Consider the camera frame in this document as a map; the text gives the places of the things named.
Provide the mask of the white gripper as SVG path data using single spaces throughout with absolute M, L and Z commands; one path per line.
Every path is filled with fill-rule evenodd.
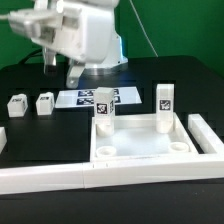
M 36 1 L 32 9 L 11 11 L 8 20 L 15 33 L 44 47 L 45 74 L 55 71 L 56 52 L 74 59 L 66 86 L 76 89 L 83 63 L 101 63 L 108 54 L 114 8 L 114 1 Z

